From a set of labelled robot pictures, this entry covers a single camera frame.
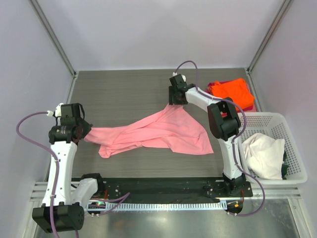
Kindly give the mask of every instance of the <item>red cloth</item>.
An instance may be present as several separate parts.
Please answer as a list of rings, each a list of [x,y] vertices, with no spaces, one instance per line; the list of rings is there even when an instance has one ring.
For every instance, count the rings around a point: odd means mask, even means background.
[[[215,84],[214,82],[211,82],[211,83],[208,84],[206,93],[209,93],[209,94],[212,95],[212,93],[211,93],[211,91],[210,91],[210,87],[211,87],[211,86],[214,86],[214,84]],[[243,111],[244,111],[244,112],[256,112],[256,111],[257,111],[257,108],[256,108],[255,105],[252,105],[252,106],[250,106],[250,107],[245,108]]]

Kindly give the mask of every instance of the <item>wood grain surface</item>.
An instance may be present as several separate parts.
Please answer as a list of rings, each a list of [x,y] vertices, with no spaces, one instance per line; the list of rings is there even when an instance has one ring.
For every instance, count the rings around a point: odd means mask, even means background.
[[[168,103],[172,69],[81,71],[75,83],[72,103],[84,106],[85,120],[95,127],[129,125],[164,109]],[[179,71],[188,83],[195,83],[195,70]],[[236,78],[248,80],[244,69],[200,69],[199,87],[209,82]],[[221,176],[223,161],[217,139],[209,130],[207,113],[195,105],[185,110],[208,132],[214,153],[186,155],[170,149],[138,148],[109,159],[99,156],[99,145],[79,142],[73,164],[73,177],[100,173],[103,177],[213,177]]]

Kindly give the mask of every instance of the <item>clothing pile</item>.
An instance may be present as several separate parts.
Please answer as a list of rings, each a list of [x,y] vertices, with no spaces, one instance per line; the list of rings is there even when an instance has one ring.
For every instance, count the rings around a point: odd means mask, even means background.
[[[285,140],[255,133],[242,143],[248,168],[262,179],[286,179]]]
[[[256,112],[254,96],[250,92],[249,85],[243,78],[232,81],[210,83],[207,92],[220,98],[231,98],[245,112]]]

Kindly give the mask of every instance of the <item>white wall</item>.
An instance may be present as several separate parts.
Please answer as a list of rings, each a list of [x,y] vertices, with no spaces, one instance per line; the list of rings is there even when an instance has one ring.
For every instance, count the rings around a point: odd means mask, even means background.
[[[253,72],[260,102],[283,114],[306,165],[300,186],[317,227],[317,2],[294,1]]]
[[[15,126],[24,116],[65,101],[71,75],[27,0],[0,1],[0,233],[21,238],[26,205],[50,156],[22,140]],[[48,145],[55,121],[38,116],[21,131]]]
[[[76,70],[110,70],[247,67],[283,1],[38,2]]]

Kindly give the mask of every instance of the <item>white cloth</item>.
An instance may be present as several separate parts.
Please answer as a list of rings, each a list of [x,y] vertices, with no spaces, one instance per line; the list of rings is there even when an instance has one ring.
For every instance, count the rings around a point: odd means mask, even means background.
[[[256,133],[242,143],[248,167],[262,179],[282,180],[284,139]]]

